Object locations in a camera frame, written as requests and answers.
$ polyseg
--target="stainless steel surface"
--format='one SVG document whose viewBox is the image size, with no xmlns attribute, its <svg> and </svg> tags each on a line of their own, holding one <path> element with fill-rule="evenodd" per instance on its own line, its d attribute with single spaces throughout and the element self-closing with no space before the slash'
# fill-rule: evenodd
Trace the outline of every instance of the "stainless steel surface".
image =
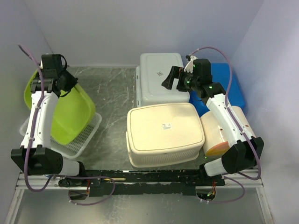
<svg viewBox="0 0 299 224">
<path fill-rule="evenodd" d="M 87 169 L 133 169 L 126 145 L 127 113 L 136 107 L 135 69 L 69 68 L 95 102 L 103 120 L 78 158 Z M 203 150 L 197 159 L 156 169 L 195 169 L 206 162 Z"/>
<path fill-rule="evenodd" d="M 218 189 L 216 198 L 238 197 L 241 189 Z M 98 198 L 88 198 L 94 202 Z M 262 224 L 262 210 L 256 189 L 246 189 L 242 200 L 225 205 L 206 205 L 195 196 L 113 196 L 102 204 L 76 206 L 68 202 L 67 191 L 25 190 L 15 224 Z"/>
</svg>

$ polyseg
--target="black bracket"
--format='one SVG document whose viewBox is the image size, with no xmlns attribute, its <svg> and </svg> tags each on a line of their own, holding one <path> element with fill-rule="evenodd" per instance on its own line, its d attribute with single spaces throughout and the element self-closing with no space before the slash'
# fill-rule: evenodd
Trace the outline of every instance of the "black bracket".
<svg viewBox="0 0 299 224">
<path fill-rule="evenodd" d="M 24 172 L 26 149 L 24 146 L 11 150 L 10 157 Z M 63 158 L 49 148 L 38 146 L 30 150 L 28 160 L 28 175 L 59 174 L 63 167 Z"/>
<path fill-rule="evenodd" d="M 250 140 L 258 158 L 261 157 L 264 142 L 261 137 Z M 223 167 L 229 174 L 234 174 L 256 165 L 256 159 L 247 141 L 237 142 L 221 158 Z"/>
<path fill-rule="evenodd" d="M 213 181 L 217 186 L 224 186 L 221 175 L 210 177 L 206 174 L 204 165 L 199 169 L 186 170 L 87 170 L 87 176 L 109 176 L 115 179 L 116 188 L 114 195 L 140 195 L 140 194 L 172 194 L 196 195 L 195 187 L 212 186 Z M 72 183 L 71 179 L 65 178 L 59 181 L 61 187 L 63 182 Z M 109 195 L 112 182 L 108 179 L 91 179 L 90 197 Z"/>
<path fill-rule="evenodd" d="M 220 83 L 210 83 L 201 85 L 195 89 L 199 98 L 201 98 L 204 105 L 206 105 L 209 98 L 213 98 L 217 94 L 225 95 L 226 91 Z"/>
<path fill-rule="evenodd" d="M 66 96 L 77 84 L 78 80 L 66 70 L 66 61 L 65 66 L 62 65 L 61 58 L 64 59 L 62 55 L 58 54 L 42 55 L 44 88 L 48 93 L 54 92 L 58 97 L 60 97 L 61 90 L 67 92 L 63 95 Z M 31 83 L 31 92 L 35 93 L 41 90 L 41 80 L 37 73 Z"/>
<path fill-rule="evenodd" d="M 162 82 L 162 86 L 168 90 L 172 89 L 173 81 L 175 78 L 179 78 L 180 72 L 184 70 L 182 67 L 172 66 L 167 78 Z"/>
</svg>

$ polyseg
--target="white plastic tray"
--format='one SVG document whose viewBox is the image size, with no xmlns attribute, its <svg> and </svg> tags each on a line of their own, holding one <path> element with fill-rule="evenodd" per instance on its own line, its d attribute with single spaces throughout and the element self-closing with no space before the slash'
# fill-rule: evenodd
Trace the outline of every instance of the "white plastic tray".
<svg viewBox="0 0 299 224">
<path fill-rule="evenodd" d="M 101 121 L 101 115 L 95 113 L 93 119 L 87 125 L 87 127 L 72 142 L 70 142 L 67 145 L 61 145 L 51 137 L 51 149 L 55 152 L 60 153 L 65 158 L 76 159 L 78 156 L 82 154 L 87 144 L 94 136 L 95 132 L 99 128 Z M 20 134 L 22 136 L 25 136 L 28 122 L 29 118 L 27 118 L 24 124 L 20 127 Z"/>
<path fill-rule="evenodd" d="M 172 90 L 167 90 L 161 85 L 173 65 L 183 67 L 180 54 L 148 53 L 140 56 L 140 66 L 135 72 L 137 107 L 189 102 L 188 92 L 176 90 L 177 79 L 173 82 Z"/>
</svg>

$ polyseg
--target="white plastic crate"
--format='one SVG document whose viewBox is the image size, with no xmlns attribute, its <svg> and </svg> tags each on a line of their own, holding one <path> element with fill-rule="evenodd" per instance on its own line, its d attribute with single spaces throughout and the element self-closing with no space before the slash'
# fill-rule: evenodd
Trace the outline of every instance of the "white plastic crate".
<svg viewBox="0 0 299 224">
<path fill-rule="evenodd" d="M 28 121 L 29 118 L 27 118 L 24 124 L 20 127 L 20 134 L 22 136 L 25 136 L 28 127 Z M 51 137 L 51 149 L 55 152 L 60 153 L 65 158 L 76 159 L 78 156 L 82 154 L 87 144 L 94 136 L 95 132 L 99 128 L 101 121 L 101 115 L 95 113 L 93 119 L 86 126 L 86 128 L 72 142 L 70 142 L 67 145 L 61 145 Z"/>
<path fill-rule="evenodd" d="M 192 104 L 143 106 L 128 112 L 127 148 L 134 167 L 159 167 L 194 160 L 205 142 Z"/>
<path fill-rule="evenodd" d="M 177 79 L 173 82 L 172 90 L 167 90 L 161 85 L 173 65 L 183 67 L 180 54 L 148 53 L 140 56 L 140 66 L 135 72 L 137 107 L 189 102 L 188 92 L 176 90 Z"/>
</svg>

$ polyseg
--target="blue plastic box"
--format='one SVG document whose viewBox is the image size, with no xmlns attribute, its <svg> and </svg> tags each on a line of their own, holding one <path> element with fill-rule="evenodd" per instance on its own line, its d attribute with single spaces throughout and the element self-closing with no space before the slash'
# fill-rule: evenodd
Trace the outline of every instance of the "blue plastic box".
<svg viewBox="0 0 299 224">
<path fill-rule="evenodd" d="M 229 67 L 227 63 L 212 63 L 211 64 L 211 73 L 213 75 L 213 82 L 221 83 L 223 88 L 226 90 L 228 88 L 229 82 Z M 233 75 L 232 85 L 229 90 L 228 99 L 233 106 L 238 106 L 242 110 L 245 106 L 245 101 L 242 96 L 239 84 Z M 202 101 L 198 101 L 200 98 L 197 97 L 196 92 L 192 91 L 190 93 L 189 103 L 193 104 L 197 110 L 197 113 L 201 117 L 206 112 L 209 111 L 207 106 L 203 104 Z"/>
</svg>

